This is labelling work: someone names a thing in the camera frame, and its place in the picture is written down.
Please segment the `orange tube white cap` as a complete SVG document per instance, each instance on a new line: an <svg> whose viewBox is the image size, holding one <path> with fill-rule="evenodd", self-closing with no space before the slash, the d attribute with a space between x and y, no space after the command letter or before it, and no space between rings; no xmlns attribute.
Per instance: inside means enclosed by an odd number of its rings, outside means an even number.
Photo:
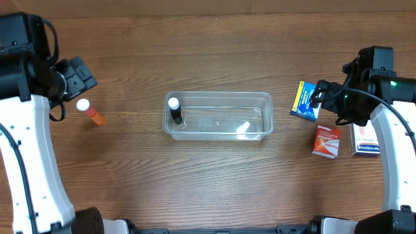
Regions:
<svg viewBox="0 0 416 234"><path fill-rule="evenodd" d="M97 125L104 125L105 119L100 115L100 113L91 106L89 100L87 99L80 99L76 107L79 111L85 113L95 124Z"/></svg>

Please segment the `red white medicine box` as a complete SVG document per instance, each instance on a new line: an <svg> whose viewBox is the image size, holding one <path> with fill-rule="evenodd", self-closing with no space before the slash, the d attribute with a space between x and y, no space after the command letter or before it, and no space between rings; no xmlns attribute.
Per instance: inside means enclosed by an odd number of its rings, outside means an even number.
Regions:
<svg viewBox="0 0 416 234"><path fill-rule="evenodd" d="M312 154L330 159L336 158L339 152L341 131L337 128L318 125L315 132L315 141Z"/></svg>

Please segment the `black tube white cap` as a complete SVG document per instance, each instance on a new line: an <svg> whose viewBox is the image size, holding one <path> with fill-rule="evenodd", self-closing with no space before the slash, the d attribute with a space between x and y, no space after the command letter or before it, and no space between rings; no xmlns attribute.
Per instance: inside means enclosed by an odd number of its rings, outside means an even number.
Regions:
<svg viewBox="0 0 416 234"><path fill-rule="evenodd" d="M168 106L170 109L171 117L175 124L182 124L183 123L183 117L181 113L181 104L179 100L176 97L171 97L168 100Z"/></svg>

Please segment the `clear plastic container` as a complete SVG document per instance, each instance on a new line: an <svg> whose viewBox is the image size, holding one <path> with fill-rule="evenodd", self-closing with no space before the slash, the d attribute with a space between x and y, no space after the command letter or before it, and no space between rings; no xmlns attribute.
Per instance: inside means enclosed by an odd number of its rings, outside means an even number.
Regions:
<svg viewBox="0 0 416 234"><path fill-rule="evenodd" d="M171 117L170 98L181 104L182 124ZM162 124L174 140L262 140L274 130L272 96L267 92L169 92Z"/></svg>

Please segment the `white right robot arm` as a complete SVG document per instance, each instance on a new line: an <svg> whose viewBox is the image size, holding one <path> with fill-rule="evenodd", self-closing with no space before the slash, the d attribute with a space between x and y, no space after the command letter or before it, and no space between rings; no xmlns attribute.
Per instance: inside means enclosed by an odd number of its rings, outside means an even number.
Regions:
<svg viewBox="0 0 416 234"><path fill-rule="evenodd" d="M373 75L343 86L320 80L312 103L354 124L370 122L380 146L383 211L359 222L322 216L310 233L415 232L415 80Z"/></svg>

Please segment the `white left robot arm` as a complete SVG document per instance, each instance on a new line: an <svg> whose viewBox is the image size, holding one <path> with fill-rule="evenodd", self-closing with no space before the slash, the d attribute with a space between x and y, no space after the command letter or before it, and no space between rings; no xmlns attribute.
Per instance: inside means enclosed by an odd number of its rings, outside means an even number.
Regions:
<svg viewBox="0 0 416 234"><path fill-rule="evenodd" d="M2 58L1 155L15 233L129 232L125 220L104 219L96 208L74 209L51 141L50 110L96 84L79 57L53 67L30 53Z"/></svg>

